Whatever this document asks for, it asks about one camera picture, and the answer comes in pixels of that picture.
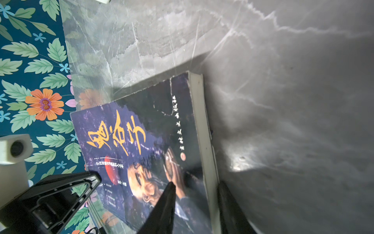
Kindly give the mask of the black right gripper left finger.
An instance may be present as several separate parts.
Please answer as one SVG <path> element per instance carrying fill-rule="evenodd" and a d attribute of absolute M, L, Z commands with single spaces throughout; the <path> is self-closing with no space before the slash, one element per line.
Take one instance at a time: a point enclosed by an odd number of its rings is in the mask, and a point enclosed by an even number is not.
<path fill-rule="evenodd" d="M 156 206 L 137 234 L 172 234 L 176 186 L 169 182 Z"/>

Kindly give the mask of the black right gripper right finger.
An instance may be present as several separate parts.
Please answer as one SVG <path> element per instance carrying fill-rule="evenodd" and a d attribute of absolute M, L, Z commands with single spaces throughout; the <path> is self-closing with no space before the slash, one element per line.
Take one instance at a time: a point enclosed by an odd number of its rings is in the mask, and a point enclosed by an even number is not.
<path fill-rule="evenodd" d="M 257 234 L 224 181 L 217 194 L 222 234 Z"/>

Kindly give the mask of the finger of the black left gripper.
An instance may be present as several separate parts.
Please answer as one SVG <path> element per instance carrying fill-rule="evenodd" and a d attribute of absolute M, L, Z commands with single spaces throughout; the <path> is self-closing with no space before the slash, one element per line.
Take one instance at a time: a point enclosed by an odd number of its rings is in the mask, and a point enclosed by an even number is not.
<path fill-rule="evenodd" d="M 97 172 L 47 176 L 1 207 L 1 233 L 59 234 L 100 183 Z"/>

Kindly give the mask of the purple book underneath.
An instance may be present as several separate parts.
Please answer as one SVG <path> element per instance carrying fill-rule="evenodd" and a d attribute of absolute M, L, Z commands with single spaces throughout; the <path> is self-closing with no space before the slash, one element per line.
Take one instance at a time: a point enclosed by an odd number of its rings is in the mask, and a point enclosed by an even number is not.
<path fill-rule="evenodd" d="M 175 234 L 219 234 L 218 172 L 204 77 L 184 72 L 71 114 L 85 164 L 98 172 L 102 205 L 139 231 L 168 183 Z"/>

